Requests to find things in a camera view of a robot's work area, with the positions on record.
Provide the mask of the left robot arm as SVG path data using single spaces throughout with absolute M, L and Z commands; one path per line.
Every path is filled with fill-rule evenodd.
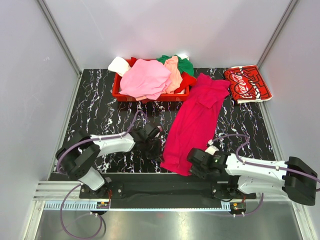
M 144 152 L 147 159 L 161 157 L 162 128 L 148 123 L 111 135 L 89 135 L 78 132 L 55 154 L 56 170 L 72 181 L 82 184 L 91 198 L 102 199 L 111 190 L 111 181 L 94 168 L 97 158 L 113 153 Z

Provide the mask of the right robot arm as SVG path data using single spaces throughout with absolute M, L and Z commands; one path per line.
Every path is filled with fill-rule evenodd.
M 211 182 L 212 195 L 219 199 L 252 199 L 256 194 L 270 194 L 305 206 L 316 204 L 318 175 L 298 157 L 267 161 L 193 148 L 187 160 L 191 163 L 190 173 Z

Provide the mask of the magenta t shirt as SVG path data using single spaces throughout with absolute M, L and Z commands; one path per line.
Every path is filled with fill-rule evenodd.
M 182 176 L 191 174 L 192 164 L 187 156 L 193 148 L 204 151 L 214 137 L 229 86 L 228 80 L 213 80 L 203 73 L 198 76 L 169 130 L 161 168 Z

